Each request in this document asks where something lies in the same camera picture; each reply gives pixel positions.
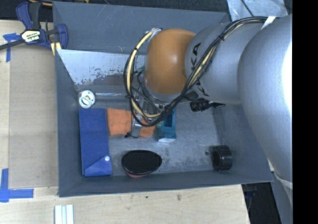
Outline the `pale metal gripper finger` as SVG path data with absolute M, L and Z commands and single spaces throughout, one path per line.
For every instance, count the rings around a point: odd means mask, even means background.
M 136 119 L 132 120 L 130 135 L 134 138 L 138 138 L 140 135 L 142 125 L 138 123 Z

